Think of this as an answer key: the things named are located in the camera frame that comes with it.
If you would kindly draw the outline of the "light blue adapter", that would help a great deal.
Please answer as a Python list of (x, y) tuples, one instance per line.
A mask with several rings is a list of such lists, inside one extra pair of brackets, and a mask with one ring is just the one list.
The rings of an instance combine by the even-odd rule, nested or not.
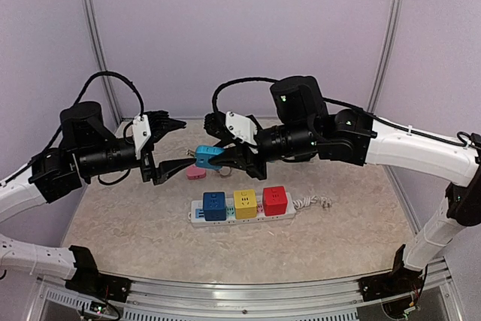
[(195, 158), (195, 166), (197, 168), (211, 169), (218, 171), (222, 166), (211, 165), (210, 159), (224, 152), (221, 147), (199, 145), (195, 150), (187, 150), (186, 155)]

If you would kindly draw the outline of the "red cube socket adapter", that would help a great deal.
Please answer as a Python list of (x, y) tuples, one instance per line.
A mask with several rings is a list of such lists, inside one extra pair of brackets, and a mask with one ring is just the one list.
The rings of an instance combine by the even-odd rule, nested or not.
[(263, 189), (262, 205), (265, 216), (273, 217), (286, 213), (288, 199), (284, 186), (272, 186)]

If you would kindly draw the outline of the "yellow cube socket adapter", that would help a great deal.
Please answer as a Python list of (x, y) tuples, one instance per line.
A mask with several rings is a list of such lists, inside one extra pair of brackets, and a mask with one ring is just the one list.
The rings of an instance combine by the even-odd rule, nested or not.
[(234, 191), (234, 213), (237, 220), (256, 218), (257, 200), (254, 189)]

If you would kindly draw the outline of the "dark blue cube socket adapter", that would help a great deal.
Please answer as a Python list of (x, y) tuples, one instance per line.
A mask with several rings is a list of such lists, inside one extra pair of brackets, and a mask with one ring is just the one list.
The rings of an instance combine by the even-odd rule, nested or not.
[(206, 221), (225, 221), (227, 217), (225, 193), (205, 192), (202, 199), (202, 210)]

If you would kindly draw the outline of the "white multicolour power strip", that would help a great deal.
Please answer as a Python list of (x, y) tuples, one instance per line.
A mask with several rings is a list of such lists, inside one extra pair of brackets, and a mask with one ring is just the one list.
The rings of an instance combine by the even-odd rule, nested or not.
[(329, 209), (332, 206), (332, 200), (327, 196), (307, 196), (294, 199), (290, 192), (286, 193), (287, 207), (286, 212), (280, 215), (266, 216), (262, 204), (262, 195), (256, 194), (257, 214), (253, 218), (238, 219), (235, 215), (234, 199), (232, 197), (225, 199), (226, 216), (224, 220), (206, 220), (204, 216), (203, 201), (192, 201), (188, 219), (194, 227), (208, 226), (232, 226), (235, 224), (260, 223), (267, 221), (288, 220), (293, 219), (296, 213), (312, 204), (320, 205), (323, 209)]

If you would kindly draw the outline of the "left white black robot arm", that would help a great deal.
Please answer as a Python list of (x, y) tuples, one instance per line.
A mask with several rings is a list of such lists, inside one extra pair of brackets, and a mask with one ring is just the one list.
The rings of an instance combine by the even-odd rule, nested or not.
[[(166, 111), (146, 111), (143, 102), (139, 106), (140, 113), (118, 138), (105, 126), (101, 105), (77, 97), (60, 113), (60, 125), (47, 146), (1, 181), (1, 219), (51, 204), (104, 174), (128, 177), (137, 168), (144, 182), (157, 186), (193, 165), (193, 158), (155, 163), (155, 145), (186, 128), (186, 122)], [(1, 267), (76, 281), (91, 295), (105, 287), (86, 247), (44, 247), (2, 236)]]

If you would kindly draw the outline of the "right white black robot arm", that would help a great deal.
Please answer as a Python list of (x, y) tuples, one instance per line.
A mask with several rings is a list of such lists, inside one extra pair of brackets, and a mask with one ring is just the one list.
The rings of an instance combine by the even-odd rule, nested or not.
[(280, 124), (262, 128), (254, 116), (214, 108), (204, 119), (206, 132), (222, 152), (210, 163), (245, 171), (264, 180), (273, 161), (313, 158), (352, 165), (387, 165), (448, 181), (436, 213), (418, 235), (396, 253), (385, 288), (399, 294), (460, 231), (480, 222), (480, 136), (455, 138), (422, 132), (380, 118), (345, 102), (335, 114), (311, 76), (269, 80)]

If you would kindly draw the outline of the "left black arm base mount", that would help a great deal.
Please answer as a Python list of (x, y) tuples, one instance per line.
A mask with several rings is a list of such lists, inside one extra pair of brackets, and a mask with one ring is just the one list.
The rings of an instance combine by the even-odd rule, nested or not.
[(70, 246), (68, 249), (74, 256), (74, 275), (65, 281), (67, 289), (101, 300), (126, 302), (132, 285), (130, 279), (101, 273), (86, 247)]

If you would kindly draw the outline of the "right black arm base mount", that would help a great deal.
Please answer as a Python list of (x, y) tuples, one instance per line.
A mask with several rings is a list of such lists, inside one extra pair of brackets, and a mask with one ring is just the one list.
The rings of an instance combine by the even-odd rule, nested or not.
[(363, 301), (388, 298), (421, 288), (423, 271), (413, 271), (405, 267), (403, 261), (405, 248), (406, 245), (403, 244), (396, 251), (391, 271), (358, 280)]

